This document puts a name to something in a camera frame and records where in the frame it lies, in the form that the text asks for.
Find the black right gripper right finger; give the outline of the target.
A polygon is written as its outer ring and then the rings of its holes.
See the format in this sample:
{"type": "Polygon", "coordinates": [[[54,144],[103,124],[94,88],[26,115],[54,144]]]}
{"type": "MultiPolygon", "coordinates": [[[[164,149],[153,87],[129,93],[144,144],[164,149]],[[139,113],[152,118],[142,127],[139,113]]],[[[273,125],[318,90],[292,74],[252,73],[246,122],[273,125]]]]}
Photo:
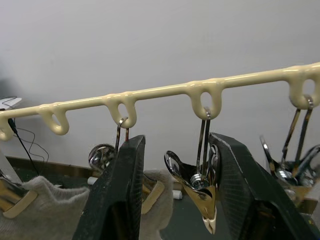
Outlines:
{"type": "Polygon", "coordinates": [[[283,187],[248,148],[219,133],[209,134],[220,157],[218,193],[234,240],[318,240],[320,233],[298,212],[283,187]]]}

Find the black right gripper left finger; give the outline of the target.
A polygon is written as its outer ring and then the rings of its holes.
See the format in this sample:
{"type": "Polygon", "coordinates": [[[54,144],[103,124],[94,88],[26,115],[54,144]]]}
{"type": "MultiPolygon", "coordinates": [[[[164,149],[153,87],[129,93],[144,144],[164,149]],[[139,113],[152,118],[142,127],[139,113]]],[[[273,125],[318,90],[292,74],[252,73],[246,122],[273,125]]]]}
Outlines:
{"type": "Polygon", "coordinates": [[[76,240],[137,240],[140,234],[146,137],[124,142],[90,188],[76,240]]]}

